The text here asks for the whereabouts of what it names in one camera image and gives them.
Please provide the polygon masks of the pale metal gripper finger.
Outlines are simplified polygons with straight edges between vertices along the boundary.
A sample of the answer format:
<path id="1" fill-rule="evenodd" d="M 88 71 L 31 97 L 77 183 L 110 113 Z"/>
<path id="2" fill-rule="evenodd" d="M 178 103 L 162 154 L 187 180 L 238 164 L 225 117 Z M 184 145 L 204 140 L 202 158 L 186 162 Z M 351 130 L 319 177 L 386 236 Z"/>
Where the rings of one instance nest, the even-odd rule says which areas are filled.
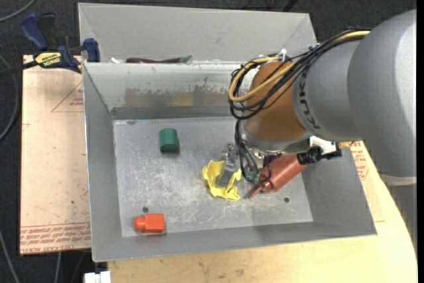
<path id="1" fill-rule="evenodd" d="M 237 158 L 237 146 L 232 143 L 227 143 L 221 151 L 221 160 L 234 163 Z"/>
<path id="2" fill-rule="evenodd" d="M 221 187 L 227 187 L 231 177 L 237 171 L 237 163 L 233 158 L 226 158 L 221 173 L 217 177 L 217 184 Z"/>

